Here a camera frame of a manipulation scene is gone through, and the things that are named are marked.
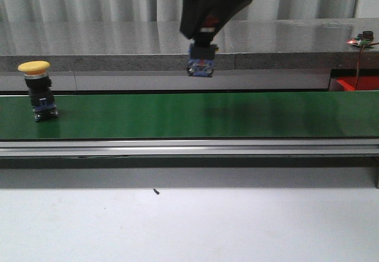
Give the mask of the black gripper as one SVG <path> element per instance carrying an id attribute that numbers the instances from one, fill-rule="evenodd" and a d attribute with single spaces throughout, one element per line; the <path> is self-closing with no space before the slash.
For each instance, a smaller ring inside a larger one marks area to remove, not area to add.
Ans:
<path id="1" fill-rule="evenodd" d="M 215 0 L 182 0 L 180 32 L 187 39 L 212 41 L 226 23 L 252 1 L 218 0 L 215 4 Z M 209 30 L 201 32 L 204 27 Z"/>

